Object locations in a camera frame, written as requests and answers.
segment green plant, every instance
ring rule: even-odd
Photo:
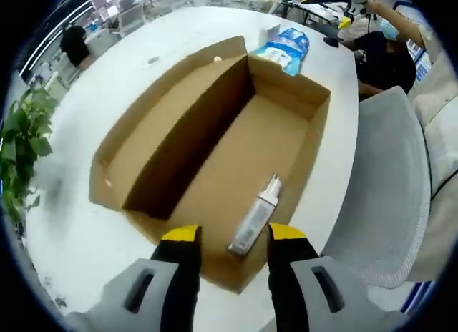
[[[8,110],[0,131],[0,176],[6,211],[13,222],[19,222],[21,212],[39,205],[39,196],[26,205],[34,191],[29,187],[35,176],[38,157],[52,153],[48,143],[51,116],[58,102],[45,89],[28,89]]]

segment face mask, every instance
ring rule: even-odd
[[[384,33],[384,36],[388,40],[396,41],[396,37],[398,36],[399,32],[396,28],[394,28],[391,23],[387,20],[382,19],[380,23],[381,32]]]

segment person's hand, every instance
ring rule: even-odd
[[[364,3],[364,7],[366,8],[368,14],[376,14],[378,6],[379,1],[367,0],[367,2]]]

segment blue package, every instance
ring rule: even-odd
[[[256,49],[253,54],[279,63],[283,72],[296,76],[309,45],[308,37],[302,31],[290,28]]]

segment open cardboard box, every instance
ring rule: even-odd
[[[273,173],[283,190],[271,221],[288,224],[329,96],[246,54],[241,36],[204,48],[152,83],[109,131],[94,155],[90,200],[122,211],[152,243],[201,225],[202,276],[241,292],[266,262],[266,234],[244,259],[227,246]]]

